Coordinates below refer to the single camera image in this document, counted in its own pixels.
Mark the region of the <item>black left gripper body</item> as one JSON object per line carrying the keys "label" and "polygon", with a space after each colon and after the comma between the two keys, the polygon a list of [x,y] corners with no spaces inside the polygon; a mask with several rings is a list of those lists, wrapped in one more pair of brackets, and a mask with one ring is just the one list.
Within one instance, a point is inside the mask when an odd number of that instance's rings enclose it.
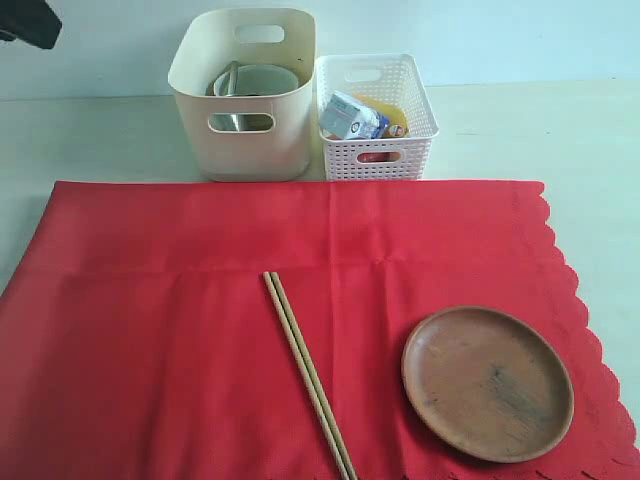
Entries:
{"label": "black left gripper body", "polygon": [[1,0],[1,40],[20,40],[40,49],[53,49],[62,21],[43,0]]}

